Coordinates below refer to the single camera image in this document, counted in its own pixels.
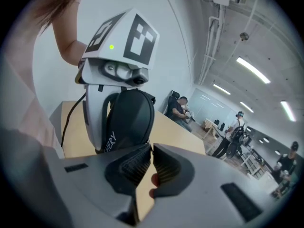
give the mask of black cable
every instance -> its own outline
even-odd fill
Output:
[[[75,105],[73,105],[72,109],[70,110],[70,112],[67,115],[66,125],[65,125],[65,128],[64,128],[63,133],[62,133],[61,148],[63,146],[63,141],[65,139],[65,134],[66,134],[66,130],[67,130],[67,125],[68,125],[68,122],[70,120],[71,114],[74,111],[74,109],[76,108],[76,106],[84,99],[85,96],[86,96],[86,94],[84,93],[84,95],[75,103]]]

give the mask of desk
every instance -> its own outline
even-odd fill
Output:
[[[201,127],[202,127],[203,129],[209,128],[208,132],[207,132],[206,135],[203,137],[203,139],[205,139],[206,136],[207,136],[210,132],[211,132],[212,135],[215,137],[214,128],[217,128],[217,127],[218,127],[215,123],[213,123],[213,122],[210,121],[209,119],[205,119],[205,120],[203,121],[203,124],[201,125]]]
[[[75,101],[62,103],[61,130],[63,131],[68,112]],[[153,128],[150,134],[150,143],[162,143],[176,146],[185,150],[205,154],[204,142],[191,134],[177,123],[156,111]],[[89,141],[83,115],[82,104],[79,104],[72,113],[63,145],[66,158],[95,155],[95,148]],[[150,165],[141,183],[136,189],[137,209],[139,219],[142,220],[154,205],[154,199],[150,198],[149,190],[155,188],[151,183],[151,176],[156,173],[154,165]]]
[[[218,147],[218,146],[220,145],[220,143],[222,142],[222,140],[225,138],[225,133],[220,132],[220,131],[217,129],[217,126],[215,127],[215,126],[212,125],[211,128],[213,129],[214,132],[216,132],[216,133],[218,134],[219,137],[218,137],[217,140],[214,142],[214,144],[213,144],[209,149],[206,150],[206,153],[209,153],[209,151],[212,150],[214,146],[217,146],[217,147]]]

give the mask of man standing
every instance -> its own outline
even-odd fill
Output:
[[[179,126],[183,127],[191,133],[192,129],[188,126],[188,124],[183,121],[183,119],[186,118],[186,112],[181,107],[182,105],[185,105],[187,103],[188,100],[184,96],[182,96],[178,100],[173,99],[168,105],[168,117],[171,120],[175,121]]]
[[[212,155],[213,157],[220,158],[226,153],[229,144],[232,142],[232,139],[231,139],[232,132],[237,127],[244,125],[243,116],[244,116],[243,112],[238,112],[238,114],[236,115],[237,119],[234,120],[232,122],[232,124],[230,125],[230,127],[225,131],[226,136],[223,139],[223,141],[220,143],[219,147],[214,151],[214,153]]]
[[[277,165],[274,167],[271,175],[274,177],[275,181],[280,184],[280,186],[275,190],[274,196],[281,197],[282,193],[289,188],[291,174],[296,167],[295,156],[298,148],[298,142],[294,141],[290,147],[289,154],[283,154],[276,162]]]

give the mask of long hair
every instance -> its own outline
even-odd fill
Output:
[[[73,1],[74,0],[38,0],[34,16],[35,18],[40,18],[40,26],[46,29]]]

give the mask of dark shirt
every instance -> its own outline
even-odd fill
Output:
[[[172,101],[168,104],[168,117],[172,119],[173,121],[181,120],[180,117],[173,114],[172,110],[176,109],[180,114],[183,114],[183,109],[180,105],[180,103],[177,102],[177,100],[172,99]]]
[[[280,183],[282,181],[282,178],[280,177],[281,171],[288,171],[289,175],[291,175],[295,169],[296,161],[295,159],[289,159],[288,154],[283,154],[280,159],[277,161],[277,163],[280,162],[282,164],[282,167],[280,170],[273,171],[271,174],[274,177],[275,181],[277,183]]]

